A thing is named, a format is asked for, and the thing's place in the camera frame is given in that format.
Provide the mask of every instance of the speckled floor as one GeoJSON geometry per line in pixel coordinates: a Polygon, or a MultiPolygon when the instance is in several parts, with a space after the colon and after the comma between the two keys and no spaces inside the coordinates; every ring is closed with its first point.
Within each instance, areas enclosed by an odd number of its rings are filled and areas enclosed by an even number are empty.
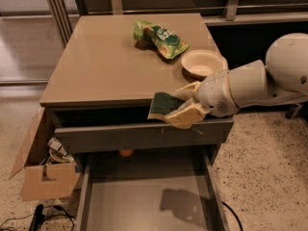
{"type": "MultiPolygon", "coordinates": [[[[41,72],[46,75],[37,77],[48,77],[62,52],[60,41],[54,37],[57,32],[52,21],[44,20],[43,23],[45,26],[40,27],[41,33],[38,36],[40,35],[41,39],[37,44],[47,45],[46,43],[52,42],[52,47],[49,49],[52,57],[45,55],[45,58],[36,60],[36,64],[30,62],[34,74],[39,74],[35,68],[39,67],[40,63],[47,67],[46,71],[41,72]],[[54,33],[52,37],[45,37],[48,34],[43,30],[54,33]]],[[[3,26],[5,24],[0,21],[1,56],[8,48],[13,53],[15,48],[12,44],[16,41],[13,37],[9,38],[8,33],[6,35],[3,33],[3,26]]],[[[27,30],[25,26],[18,30],[19,34],[23,30],[23,35],[29,32],[25,31],[27,30]]],[[[30,51],[27,51],[27,47],[23,49],[24,52],[21,55],[24,58],[27,54],[33,58],[42,57],[42,54],[33,54],[31,47],[28,47],[30,51]]],[[[10,63],[8,58],[1,59],[1,78],[15,77],[17,74],[22,76],[26,72],[22,61],[19,64],[10,65],[9,68],[5,63],[10,63]],[[19,72],[13,70],[16,65],[19,72]]],[[[0,88],[0,164],[2,166],[0,225],[7,218],[22,218],[32,214],[39,203],[44,206],[61,204],[72,215],[76,216],[77,213],[79,191],[75,191],[70,198],[65,199],[22,202],[20,191],[23,171],[9,180],[14,156],[23,141],[31,117],[38,111],[38,102],[43,89],[44,87],[0,88]]],[[[308,126],[303,119],[288,120],[284,114],[283,111],[271,110],[245,111],[235,115],[234,127],[215,162],[214,170],[220,197],[237,213],[245,231],[307,230],[308,126]]],[[[228,209],[224,208],[224,210],[230,230],[240,230],[228,209]]],[[[51,215],[58,212],[48,208],[44,213],[51,215]]],[[[28,230],[31,219],[28,217],[11,220],[3,227],[12,226],[16,230],[28,230]]],[[[48,220],[40,230],[70,230],[70,227],[69,219],[59,218],[48,220]]]]}

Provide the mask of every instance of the orange ball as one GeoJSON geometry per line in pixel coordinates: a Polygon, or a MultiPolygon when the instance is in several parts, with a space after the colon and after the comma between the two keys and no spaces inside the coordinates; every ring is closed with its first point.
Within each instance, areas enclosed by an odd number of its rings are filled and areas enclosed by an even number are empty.
{"type": "Polygon", "coordinates": [[[124,150],[119,150],[118,153],[122,157],[130,157],[134,153],[134,150],[133,149],[124,149],[124,150]]]}

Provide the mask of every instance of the desk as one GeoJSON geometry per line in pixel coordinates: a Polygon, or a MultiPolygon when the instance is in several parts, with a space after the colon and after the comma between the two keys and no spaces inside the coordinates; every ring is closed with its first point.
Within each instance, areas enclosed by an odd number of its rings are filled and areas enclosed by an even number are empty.
{"type": "Polygon", "coordinates": [[[78,229],[228,230],[210,161],[233,120],[205,119],[181,130],[146,119],[155,92],[175,91],[190,78],[181,56],[167,61],[134,41],[139,18],[189,42],[188,51],[218,52],[199,14],[81,17],[40,100],[84,172],[78,229]],[[138,151],[119,157],[117,150],[128,147],[138,151]],[[143,201],[126,201],[125,192],[143,201]],[[177,206],[179,197],[184,205],[177,206]]]}

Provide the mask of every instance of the box flap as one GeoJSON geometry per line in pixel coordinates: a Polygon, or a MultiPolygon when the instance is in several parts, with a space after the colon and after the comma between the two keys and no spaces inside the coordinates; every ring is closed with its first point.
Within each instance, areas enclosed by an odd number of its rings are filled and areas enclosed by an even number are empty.
{"type": "Polygon", "coordinates": [[[26,167],[22,200],[69,197],[80,177],[75,168],[75,163],[26,167]]]}
{"type": "Polygon", "coordinates": [[[10,179],[25,166],[33,163],[39,164],[46,155],[48,139],[54,133],[54,125],[47,118],[44,108],[39,108],[38,113],[32,118],[26,137],[16,155],[10,179]]]}

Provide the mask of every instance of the wooden tabletop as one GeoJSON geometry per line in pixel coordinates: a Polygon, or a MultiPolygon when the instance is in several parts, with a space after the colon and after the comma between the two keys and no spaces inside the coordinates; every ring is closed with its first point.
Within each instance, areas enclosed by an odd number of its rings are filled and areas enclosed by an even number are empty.
{"type": "Polygon", "coordinates": [[[194,49],[218,52],[198,13],[82,16],[43,93],[44,107],[138,104],[155,92],[189,83],[181,56],[164,60],[155,47],[133,39],[134,22],[169,29],[194,49]]]}

